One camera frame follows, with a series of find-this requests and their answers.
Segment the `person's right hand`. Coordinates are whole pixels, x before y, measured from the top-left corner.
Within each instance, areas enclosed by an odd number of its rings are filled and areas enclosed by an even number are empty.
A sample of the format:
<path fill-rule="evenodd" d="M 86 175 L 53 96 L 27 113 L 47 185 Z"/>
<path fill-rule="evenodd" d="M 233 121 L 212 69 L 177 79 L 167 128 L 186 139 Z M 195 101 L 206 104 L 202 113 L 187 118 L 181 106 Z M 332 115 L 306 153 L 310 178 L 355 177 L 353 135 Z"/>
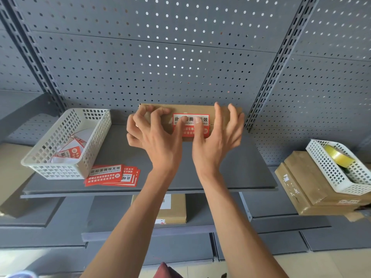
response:
<path fill-rule="evenodd" d="M 215 103 L 214 129 L 202 143 L 192 143 L 192 159 L 200 179 L 219 173 L 225 155 L 241 144 L 244 128 L 244 113 L 239 114 L 239 125 L 233 134 L 227 134 L 227 124 L 219 103 Z"/>

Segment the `person's left hand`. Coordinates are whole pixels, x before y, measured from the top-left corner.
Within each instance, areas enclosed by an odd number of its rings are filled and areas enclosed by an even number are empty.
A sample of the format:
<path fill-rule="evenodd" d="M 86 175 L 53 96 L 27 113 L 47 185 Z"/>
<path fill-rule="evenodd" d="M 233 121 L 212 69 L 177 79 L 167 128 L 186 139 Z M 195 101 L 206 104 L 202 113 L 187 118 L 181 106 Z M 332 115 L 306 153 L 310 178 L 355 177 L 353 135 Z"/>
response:
<path fill-rule="evenodd" d="M 150 123 L 150 128 L 138 128 L 135 114 L 131 114 L 127 121 L 127 133 L 141 140 L 152 162 L 153 171 L 175 175 L 182 157 L 182 142 L 175 141 L 175 129 L 169 134 L 161 125 L 161 116 L 169 112 L 170 109 L 165 107 L 147 112 L 144 117 Z"/>

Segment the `red seal label sticker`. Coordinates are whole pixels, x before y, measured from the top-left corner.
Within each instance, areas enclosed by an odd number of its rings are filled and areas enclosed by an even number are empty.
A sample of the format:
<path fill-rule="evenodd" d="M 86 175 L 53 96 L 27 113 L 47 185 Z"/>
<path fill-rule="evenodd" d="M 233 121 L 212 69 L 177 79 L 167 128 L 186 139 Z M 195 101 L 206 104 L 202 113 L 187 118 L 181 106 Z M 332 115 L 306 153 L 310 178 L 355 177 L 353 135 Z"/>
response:
<path fill-rule="evenodd" d="M 182 138 L 194 138 L 194 121 L 195 117 L 199 117 L 203 124 L 203 136 L 210 136 L 210 115 L 209 114 L 191 114 L 191 113 L 174 113 L 172 118 L 172 126 L 176 127 L 182 117 L 186 116 L 187 121 L 183 127 Z"/>

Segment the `person's right forearm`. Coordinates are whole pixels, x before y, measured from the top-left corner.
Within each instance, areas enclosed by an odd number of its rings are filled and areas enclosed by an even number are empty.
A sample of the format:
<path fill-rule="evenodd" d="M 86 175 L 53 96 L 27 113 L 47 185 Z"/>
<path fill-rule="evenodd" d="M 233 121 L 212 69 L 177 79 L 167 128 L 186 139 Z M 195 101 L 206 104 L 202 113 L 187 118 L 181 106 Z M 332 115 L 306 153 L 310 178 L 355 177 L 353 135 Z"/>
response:
<path fill-rule="evenodd" d="M 227 189 L 219 169 L 196 168 L 232 278 L 289 278 Z"/>

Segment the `stack of red label sheets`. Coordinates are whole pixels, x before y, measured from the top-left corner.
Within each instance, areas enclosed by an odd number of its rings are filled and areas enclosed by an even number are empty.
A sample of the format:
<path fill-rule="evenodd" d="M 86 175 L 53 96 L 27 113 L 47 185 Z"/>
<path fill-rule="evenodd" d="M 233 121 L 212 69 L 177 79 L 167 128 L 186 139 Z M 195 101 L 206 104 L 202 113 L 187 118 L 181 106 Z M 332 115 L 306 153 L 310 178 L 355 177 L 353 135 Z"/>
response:
<path fill-rule="evenodd" d="M 141 170 L 125 164 L 93 166 L 84 180 L 86 187 L 94 185 L 136 187 Z"/>

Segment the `grey metal shelf board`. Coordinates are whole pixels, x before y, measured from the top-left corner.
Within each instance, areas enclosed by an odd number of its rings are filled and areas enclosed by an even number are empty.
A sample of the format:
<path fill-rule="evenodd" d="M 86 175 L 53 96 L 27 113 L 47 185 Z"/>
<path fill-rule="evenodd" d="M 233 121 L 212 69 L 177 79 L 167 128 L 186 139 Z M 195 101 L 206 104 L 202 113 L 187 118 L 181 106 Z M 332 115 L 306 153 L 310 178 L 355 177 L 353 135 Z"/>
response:
<path fill-rule="evenodd" d="M 0 249 L 83 247 L 94 196 L 66 197 L 45 228 L 0 229 Z"/>
<path fill-rule="evenodd" d="M 281 186 L 275 170 L 268 166 L 277 188 L 240 192 L 240 198 L 250 223 L 258 234 L 330 228 L 326 216 L 300 216 Z"/>
<path fill-rule="evenodd" d="M 152 236 L 205 234 L 216 231 L 206 197 L 202 193 L 185 195 L 185 224 L 156 224 Z M 83 242 L 105 241 L 131 205 L 132 195 L 95 196 L 90 207 Z"/>
<path fill-rule="evenodd" d="M 138 194 L 144 186 L 152 164 L 146 152 L 128 145 L 127 131 L 123 125 L 113 125 L 100 148 L 96 164 L 126 164 L 141 170 L 136 187 L 95 185 L 85 187 L 83 180 L 47 180 L 34 174 L 23 190 L 21 198 L 112 196 Z M 202 193 L 203 188 L 192 160 L 192 142 L 183 143 L 180 167 L 168 193 Z M 277 183 L 268 169 L 253 140 L 245 131 L 242 143 L 223 159 L 220 172 L 227 188 L 232 192 L 274 189 Z"/>

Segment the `grey perforated back panel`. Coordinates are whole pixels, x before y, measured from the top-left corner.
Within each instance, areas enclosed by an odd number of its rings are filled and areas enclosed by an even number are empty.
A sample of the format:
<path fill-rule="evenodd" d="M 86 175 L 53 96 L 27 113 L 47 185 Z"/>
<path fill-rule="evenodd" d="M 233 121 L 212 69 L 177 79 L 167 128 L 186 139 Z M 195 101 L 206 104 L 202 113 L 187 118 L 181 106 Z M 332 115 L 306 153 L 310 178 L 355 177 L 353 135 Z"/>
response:
<path fill-rule="evenodd" d="M 0 90 L 43 90 L 0 20 Z"/>
<path fill-rule="evenodd" d="M 247 113 L 302 0 L 10 0 L 66 107 Z"/>
<path fill-rule="evenodd" d="M 268 166 L 311 139 L 371 162 L 371 0 L 316 0 L 250 134 Z"/>

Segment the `peeled sticker backing sheets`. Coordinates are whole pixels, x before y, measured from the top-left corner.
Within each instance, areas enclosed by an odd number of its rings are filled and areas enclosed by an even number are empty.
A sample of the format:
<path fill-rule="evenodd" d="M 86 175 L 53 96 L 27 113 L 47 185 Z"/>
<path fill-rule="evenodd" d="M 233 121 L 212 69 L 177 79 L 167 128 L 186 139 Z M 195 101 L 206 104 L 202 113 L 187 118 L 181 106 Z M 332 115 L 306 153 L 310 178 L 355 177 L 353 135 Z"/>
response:
<path fill-rule="evenodd" d="M 76 163 L 90 139 L 93 128 L 81 130 L 73 133 L 67 143 L 60 145 L 55 154 L 53 154 L 50 163 L 73 164 Z"/>

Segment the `brown cardboard box white label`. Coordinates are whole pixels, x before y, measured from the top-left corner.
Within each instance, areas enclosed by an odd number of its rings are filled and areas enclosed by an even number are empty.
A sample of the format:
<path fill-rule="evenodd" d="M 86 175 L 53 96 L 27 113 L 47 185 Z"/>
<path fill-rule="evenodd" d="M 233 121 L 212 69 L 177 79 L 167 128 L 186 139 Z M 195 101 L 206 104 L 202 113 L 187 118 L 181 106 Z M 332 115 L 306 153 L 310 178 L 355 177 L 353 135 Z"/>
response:
<path fill-rule="evenodd" d="M 185 224 L 187 222 L 185 194 L 165 194 L 156 216 L 156 225 Z"/>

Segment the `grey slotted shelf upright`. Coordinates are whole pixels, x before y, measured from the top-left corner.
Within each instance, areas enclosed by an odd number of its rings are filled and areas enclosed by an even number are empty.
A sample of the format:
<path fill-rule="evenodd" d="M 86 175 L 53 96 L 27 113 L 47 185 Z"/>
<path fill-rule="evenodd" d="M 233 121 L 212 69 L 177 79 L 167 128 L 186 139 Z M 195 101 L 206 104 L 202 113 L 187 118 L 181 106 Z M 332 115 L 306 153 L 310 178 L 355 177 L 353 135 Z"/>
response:
<path fill-rule="evenodd" d="M 317 6 L 319 0 L 302 0 L 290 27 L 276 53 L 274 60 L 268 70 L 265 79 L 257 93 L 252 107 L 247 115 L 245 122 L 245 129 L 250 132 L 259 113 L 267 102 L 275 84 L 278 81 L 283 68 L 285 67 L 288 59 L 290 58 L 297 41 L 299 40 L 304 28 L 307 25 L 308 19 L 313 14 L 313 10 Z"/>
<path fill-rule="evenodd" d="M 0 0 L 0 21 L 44 93 L 60 114 L 67 110 L 59 85 L 15 0 Z"/>

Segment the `white perforated plastic basket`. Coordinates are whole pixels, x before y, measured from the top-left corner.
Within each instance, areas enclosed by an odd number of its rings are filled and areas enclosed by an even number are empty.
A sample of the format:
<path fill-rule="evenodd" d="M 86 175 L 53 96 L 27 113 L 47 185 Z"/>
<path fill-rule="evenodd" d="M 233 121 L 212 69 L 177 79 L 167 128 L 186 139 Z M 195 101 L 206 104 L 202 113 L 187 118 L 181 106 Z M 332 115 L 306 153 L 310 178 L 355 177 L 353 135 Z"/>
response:
<path fill-rule="evenodd" d="M 324 146 L 327 144 L 354 158 L 355 163 L 348 168 L 338 166 L 324 150 Z M 357 196 L 371 192 L 371 170 L 345 145 L 326 140 L 311 139 L 306 150 L 334 191 Z"/>
<path fill-rule="evenodd" d="M 85 179 L 88 177 L 103 141 L 112 125 L 109 109 L 71 108 L 62 114 L 47 133 L 22 159 L 23 166 L 48 180 Z M 50 163 L 60 145 L 78 131 L 93 128 L 80 159 L 73 164 Z"/>

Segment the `brown cardboard parcel box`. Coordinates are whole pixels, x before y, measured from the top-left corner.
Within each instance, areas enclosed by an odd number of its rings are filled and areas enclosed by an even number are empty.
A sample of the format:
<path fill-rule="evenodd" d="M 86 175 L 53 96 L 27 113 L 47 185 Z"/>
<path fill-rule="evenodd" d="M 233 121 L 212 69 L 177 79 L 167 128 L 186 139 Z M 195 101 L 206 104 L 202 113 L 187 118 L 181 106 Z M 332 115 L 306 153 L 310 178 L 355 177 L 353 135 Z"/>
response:
<path fill-rule="evenodd" d="M 289 196 L 297 213 L 301 216 L 335 216 L 345 215 L 353 212 L 360 206 L 314 206 L 311 204 L 304 191 L 301 189 L 296 179 L 287 168 L 285 163 L 281 163 L 276 169 L 275 174 Z"/>
<path fill-rule="evenodd" d="M 307 151 L 293 151 L 284 163 L 314 206 L 364 206 L 371 203 L 371 192 L 357 196 L 334 191 Z"/>

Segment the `yellow tape roll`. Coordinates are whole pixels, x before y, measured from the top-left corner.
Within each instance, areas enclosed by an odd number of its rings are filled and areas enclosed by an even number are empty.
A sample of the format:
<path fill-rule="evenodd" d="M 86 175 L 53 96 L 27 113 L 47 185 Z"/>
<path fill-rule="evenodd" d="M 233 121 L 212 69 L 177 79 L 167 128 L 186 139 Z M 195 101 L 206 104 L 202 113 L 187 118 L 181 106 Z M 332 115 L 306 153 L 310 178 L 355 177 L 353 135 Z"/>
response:
<path fill-rule="evenodd" d="M 353 163 L 355 163 L 355 159 L 351 158 L 350 156 L 342 153 L 335 147 L 331 145 L 325 145 L 324 150 L 327 152 L 327 154 L 334 160 L 334 162 L 343 168 L 350 167 Z"/>

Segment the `plain beige cardboard box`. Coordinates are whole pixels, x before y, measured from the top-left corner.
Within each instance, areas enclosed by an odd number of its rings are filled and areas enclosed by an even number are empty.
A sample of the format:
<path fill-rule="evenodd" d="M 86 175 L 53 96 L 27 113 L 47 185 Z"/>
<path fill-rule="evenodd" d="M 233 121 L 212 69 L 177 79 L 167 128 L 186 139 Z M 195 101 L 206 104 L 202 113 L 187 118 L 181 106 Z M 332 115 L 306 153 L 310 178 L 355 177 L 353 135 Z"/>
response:
<path fill-rule="evenodd" d="M 0 217 L 19 218 L 29 207 L 21 195 L 34 172 L 23 166 L 21 160 L 31 149 L 25 145 L 0 144 Z"/>

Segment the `person's red clothing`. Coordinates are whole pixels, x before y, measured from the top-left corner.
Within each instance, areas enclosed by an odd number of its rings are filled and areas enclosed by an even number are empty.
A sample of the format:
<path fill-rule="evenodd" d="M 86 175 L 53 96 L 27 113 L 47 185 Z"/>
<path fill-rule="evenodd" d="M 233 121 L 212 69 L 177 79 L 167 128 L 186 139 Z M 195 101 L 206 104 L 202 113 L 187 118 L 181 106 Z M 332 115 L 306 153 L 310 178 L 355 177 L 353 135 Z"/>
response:
<path fill-rule="evenodd" d="M 165 262 L 161 262 L 153 278 L 183 278 L 183 276 L 168 266 Z"/>

